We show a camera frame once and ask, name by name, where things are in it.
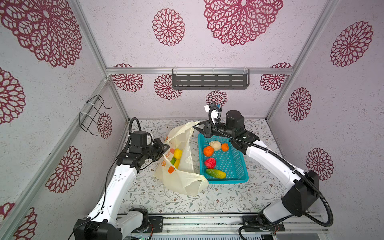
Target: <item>lemon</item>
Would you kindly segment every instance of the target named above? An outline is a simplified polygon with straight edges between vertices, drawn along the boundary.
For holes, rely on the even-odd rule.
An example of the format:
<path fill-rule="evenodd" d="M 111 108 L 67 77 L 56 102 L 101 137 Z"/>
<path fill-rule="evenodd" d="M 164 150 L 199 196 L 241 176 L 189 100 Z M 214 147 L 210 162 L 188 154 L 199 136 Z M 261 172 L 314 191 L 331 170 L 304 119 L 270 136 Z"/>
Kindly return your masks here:
<path fill-rule="evenodd" d="M 180 149 L 176 148 L 175 149 L 175 153 L 173 154 L 173 157 L 176 158 L 176 159 L 181 159 L 181 155 L 183 154 L 183 151 L 181 151 Z"/>

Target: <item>black mounting plate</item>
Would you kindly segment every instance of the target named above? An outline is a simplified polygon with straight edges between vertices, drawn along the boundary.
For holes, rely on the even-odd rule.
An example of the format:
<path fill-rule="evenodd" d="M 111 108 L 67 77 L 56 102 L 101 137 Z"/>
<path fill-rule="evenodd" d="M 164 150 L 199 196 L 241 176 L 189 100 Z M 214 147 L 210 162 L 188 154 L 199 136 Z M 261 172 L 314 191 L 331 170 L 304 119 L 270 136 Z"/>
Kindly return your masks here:
<path fill-rule="evenodd" d="M 163 231 L 163 219 L 164 217 L 151 217 L 149 216 L 148 220 L 149 220 L 149 223 L 152 224 L 154 226 L 154 229 L 153 229 L 153 232 L 162 232 Z M 152 231 L 152 228 L 150 225 L 148 225 L 149 227 L 144 231 L 144 233 L 151 233 Z"/>
<path fill-rule="evenodd" d="M 260 225 L 260 223 L 257 222 L 257 215 L 248 215 L 248 216 L 243 216 L 242 219 L 243 219 L 243 225 L 244 226 L 256 226 L 256 225 Z M 275 224 L 273 226 L 270 226 L 268 227 L 269 230 L 266 230 L 266 231 L 263 231 L 261 230 L 259 227 L 254 227 L 254 228 L 245 228 L 244 230 L 246 232 L 270 232 L 270 231 L 279 231 L 279 232 L 283 232 L 285 231 L 285 227 L 284 227 L 284 224 L 281 222 L 281 223 L 278 223 L 278 224 Z"/>

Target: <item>beige vegetable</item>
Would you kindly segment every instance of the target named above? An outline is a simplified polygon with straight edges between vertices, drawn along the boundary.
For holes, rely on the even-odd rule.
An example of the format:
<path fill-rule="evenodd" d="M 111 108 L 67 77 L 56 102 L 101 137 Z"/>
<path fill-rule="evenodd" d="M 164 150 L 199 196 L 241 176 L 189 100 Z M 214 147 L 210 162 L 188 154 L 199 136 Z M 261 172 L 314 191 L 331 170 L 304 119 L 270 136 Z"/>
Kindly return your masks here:
<path fill-rule="evenodd" d="M 219 151 L 221 149 L 221 143 L 219 141 L 212 141 L 209 143 L 209 146 L 211 146 L 215 151 Z"/>

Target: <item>perforated basket bottom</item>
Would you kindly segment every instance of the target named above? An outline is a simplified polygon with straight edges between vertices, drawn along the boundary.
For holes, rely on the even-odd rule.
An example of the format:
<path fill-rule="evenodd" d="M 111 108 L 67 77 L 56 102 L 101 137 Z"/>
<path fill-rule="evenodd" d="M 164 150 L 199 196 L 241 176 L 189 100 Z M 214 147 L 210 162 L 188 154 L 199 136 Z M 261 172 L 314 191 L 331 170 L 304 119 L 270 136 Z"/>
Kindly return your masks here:
<path fill-rule="evenodd" d="M 209 146 L 209 142 L 219 141 L 221 144 L 227 143 L 229 150 L 224 152 L 221 149 L 215 151 L 210 157 L 216 160 L 215 169 L 223 171 L 227 174 L 224 179 L 217 179 L 209 176 L 205 170 L 207 167 L 204 162 L 210 158 L 203 154 L 203 149 Z M 235 184 L 248 181 L 247 167 L 245 166 L 243 154 L 235 149 L 226 137 L 213 136 L 212 138 L 205 138 L 199 134 L 199 158 L 200 158 L 200 174 L 204 175 L 211 184 Z"/>

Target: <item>red fruit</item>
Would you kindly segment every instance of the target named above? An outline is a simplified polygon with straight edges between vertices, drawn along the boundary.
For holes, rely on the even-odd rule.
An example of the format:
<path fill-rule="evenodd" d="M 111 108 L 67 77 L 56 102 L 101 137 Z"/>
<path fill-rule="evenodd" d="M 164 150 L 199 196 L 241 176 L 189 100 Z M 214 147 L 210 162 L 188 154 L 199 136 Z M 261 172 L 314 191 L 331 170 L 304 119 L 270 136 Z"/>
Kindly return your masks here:
<path fill-rule="evenodd" d="M 216 166 L 216 160 L 213 158 L 213 157 L 210 157 L 208 158 L 205 162 L 204 162 L 205 166 L 207 168 L 214 168 Z"/>

